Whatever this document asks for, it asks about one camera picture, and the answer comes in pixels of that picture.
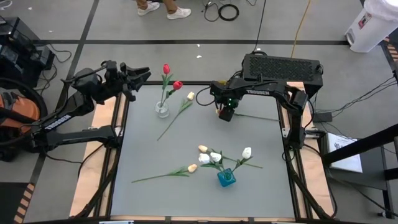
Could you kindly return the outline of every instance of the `white cord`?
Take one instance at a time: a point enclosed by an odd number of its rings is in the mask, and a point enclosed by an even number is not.
[[[8,8],[8,7],[10,7],[12,5],[12,1],[10,1],[10,0],[0,1],[0,4],[3,4],[5,2],[8,2],[8,5],[7,6],[0,6],[0,10],[4,10],[5,8]]]

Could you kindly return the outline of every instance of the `white paper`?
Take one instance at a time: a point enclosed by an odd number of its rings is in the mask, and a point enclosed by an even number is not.
[[[357,141],[357,139],[349,139],[347,137],[338,136],[332,133],[327,134],[327,140],[329,152],[333,152],[339,148],[342,148]],[[351,156],[349,158],[333,162],[330,167],[362,173],[361,157],[359,156],[359,154]]]

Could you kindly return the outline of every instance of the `person's feet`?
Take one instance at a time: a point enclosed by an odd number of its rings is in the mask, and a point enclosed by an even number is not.
[[[167,18],[168,19],[181,19],[188,17],[191,14],[191,9],[182,9],[178,7],[177,11],[173,14],[168,14]]]
[[[148,2],[147,9],[138,9],[138,16],[144,16],[148,12],[152,12],[152,11],[158,9],[159,6],[160,6],[159,2]]]

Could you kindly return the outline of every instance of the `blue glass vase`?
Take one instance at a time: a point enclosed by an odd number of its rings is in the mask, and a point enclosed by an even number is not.
[[[221,186],[226,187],[236,182],[235,176],[230,168],[217,174]]]

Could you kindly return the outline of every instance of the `glass vase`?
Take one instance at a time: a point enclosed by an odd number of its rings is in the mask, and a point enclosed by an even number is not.
[[[217,173],[217,176],[221,186],[223,187],[229,186],[236,182],[235,176],[230,168]]]
[[[170,115],[169,105],[165,102],[160,106],[162,102],[157,102],[155,105],[155,111],[160,118],[166,118]]]

